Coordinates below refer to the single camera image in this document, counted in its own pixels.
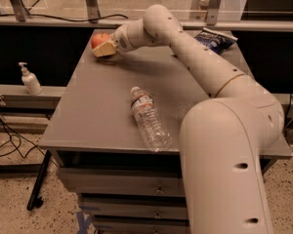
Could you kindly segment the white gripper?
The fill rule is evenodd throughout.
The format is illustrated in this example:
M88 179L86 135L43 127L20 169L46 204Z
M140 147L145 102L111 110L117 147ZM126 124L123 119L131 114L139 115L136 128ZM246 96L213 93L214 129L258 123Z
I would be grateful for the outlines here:
M122 52L136 50L142 46L143 33L143 22L140 19L123 24L112 34L115 43L112 40L95 42L92 52L96 58L101 58L115 55L117 47Z

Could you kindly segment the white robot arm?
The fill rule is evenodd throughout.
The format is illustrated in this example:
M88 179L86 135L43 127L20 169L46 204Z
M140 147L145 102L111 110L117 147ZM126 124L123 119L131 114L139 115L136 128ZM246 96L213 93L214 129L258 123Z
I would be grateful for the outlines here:
M144 46L169 47L208 98L180 129L191 234L273 234L259 157L282 135L278 99L192 36L162 5L92 41L96 57Z

